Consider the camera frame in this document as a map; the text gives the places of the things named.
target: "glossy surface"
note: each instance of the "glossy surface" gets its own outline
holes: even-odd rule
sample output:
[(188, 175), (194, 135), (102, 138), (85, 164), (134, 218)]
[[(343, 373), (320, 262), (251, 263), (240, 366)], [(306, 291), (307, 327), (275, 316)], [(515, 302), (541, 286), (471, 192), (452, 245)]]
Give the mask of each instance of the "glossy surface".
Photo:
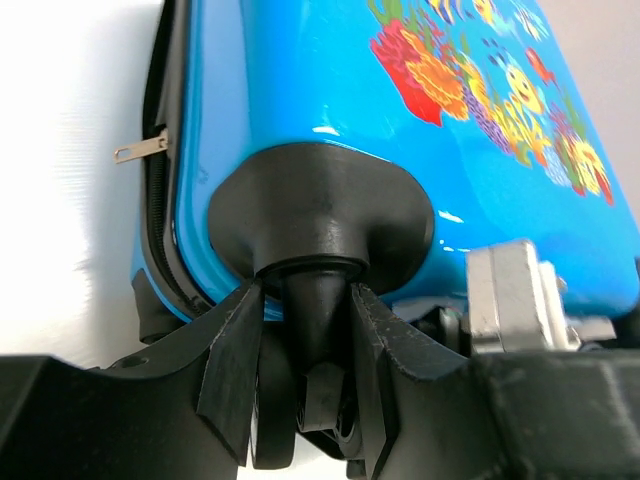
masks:
[[(640, 3), (540, 1), (637, 216)], [(0, 2), (1, 354), (92, 367), (140, 346), (128, 279), (139, 169), (111, 154), (140, 135), (158, 3)], [(240, 478), (344, 480), (342, 464), (299, 447), (294, 468)]]
[(431, 254), (388, 301), (463, 307), (465, 252), (526, 237), (567, 282), (568, 313), (628, 310), (640, 237), (537, 5), (373, 3), (193, 0), (176, 228), (205, 292), (237, 285), (206, 232), (217, 185), (251, 153), (323, 141), (407, 169), (437, 211)]

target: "metal bracket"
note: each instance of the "metal bracket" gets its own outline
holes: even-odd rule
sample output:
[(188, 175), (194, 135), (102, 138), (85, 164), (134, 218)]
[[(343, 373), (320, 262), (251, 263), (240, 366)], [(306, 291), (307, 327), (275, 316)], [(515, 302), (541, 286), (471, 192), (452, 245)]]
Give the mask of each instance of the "metal bracket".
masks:
[[(528, 240), (467, 253), (467, 285), (469, 315), (462, 330), (471, 337), (473, 353), (575, 351), (581, 346), (581, 328), (568, 323), (562, 305), (560, 288), (567, 286), (551, 263), (539, 261)], [(583, 340), (615, 338), (608, 319), (594, 320), (582, 330)]]

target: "metal zipper tab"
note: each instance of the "metal zipper tab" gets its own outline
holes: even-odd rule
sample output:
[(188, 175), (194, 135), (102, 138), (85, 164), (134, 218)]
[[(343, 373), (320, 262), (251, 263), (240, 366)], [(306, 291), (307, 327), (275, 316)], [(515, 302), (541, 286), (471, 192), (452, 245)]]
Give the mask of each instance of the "metal zipper tab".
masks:
[(157, 137), (118, 148), (113, 154), (113, 160), (116, 163), (129, 162), (136, 158), (142, 158), (147, 155), (153, 155), (154, 153), (164, 152), (167, 150), (168, 146), (169, 132), (165, 128)]

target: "fish print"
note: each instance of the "fish print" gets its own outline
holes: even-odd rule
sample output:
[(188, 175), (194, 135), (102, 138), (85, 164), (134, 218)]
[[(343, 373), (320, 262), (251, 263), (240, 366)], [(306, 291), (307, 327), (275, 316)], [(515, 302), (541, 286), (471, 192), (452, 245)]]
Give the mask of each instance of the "fish print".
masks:
[(529, 60), (529, 63), (531, 64), (531, 66), (536, 71), (536, 73), (538, 74), (538, 76), (544, 82), (545, 85), (548, 85), (549, 82), (553, 82), (557, 88), (560, 88), (558, 87), (558, 82), (556, 81), (555, 73), (547, 69), (547, 67), (544, 65), (544, 63), (540, 59), (540, 56), (537, 54), (537, 52), (533, 48), (531, 47), (527, 48), (526, 55), (527, 55), (527, 60)]
[(517, 1), (512, 0), (511, 3), (516, 8), (516, 19), (520, 22), (524, 31), (531, 38), (536, 42), (539, 42), (543, 38), (547, 38), (549, 36), (549, 31), (544, 26), (544, 22), (538, 15), (531, 12), (531, 10)]
[(507, 83), (512, 93), (529, 112), (539, 116), (540, 123), (545, 124), (546, 114), (548, 112), (547, 102), (544, 92), (540, 87), (536, 87), (534, 83), (524, 73), (524, 69), (509, 54), (507, 59), (502, 55), (491, 56), (489, 61), (500, 67), (506, 77)]
[(518, 29), (513, 18), (506, 20), (498, 11), (493, 0), (473, 0), (473, 6), (484, 23), (489, 25), (499, 36), (513, 35), (518, 40)]
[(427, 3), (438, 16), (449, 25), (455, 25), (455, 15), (464, 20), (460, 3), (462, 0), (427, 0)]

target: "suitcase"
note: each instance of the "suitcase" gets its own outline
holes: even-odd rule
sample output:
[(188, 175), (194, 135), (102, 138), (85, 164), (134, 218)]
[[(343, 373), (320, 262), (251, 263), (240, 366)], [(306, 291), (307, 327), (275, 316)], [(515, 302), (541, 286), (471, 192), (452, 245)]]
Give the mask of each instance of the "suitcase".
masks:
[(533, 0), (166, 0), (142, 131), (143, 341), (254, 274), (279, 320), (274, 266), (312, 257), (464, 309), (466, 252), (519, 238), (568, 315), (636, 304), (638, 229)]

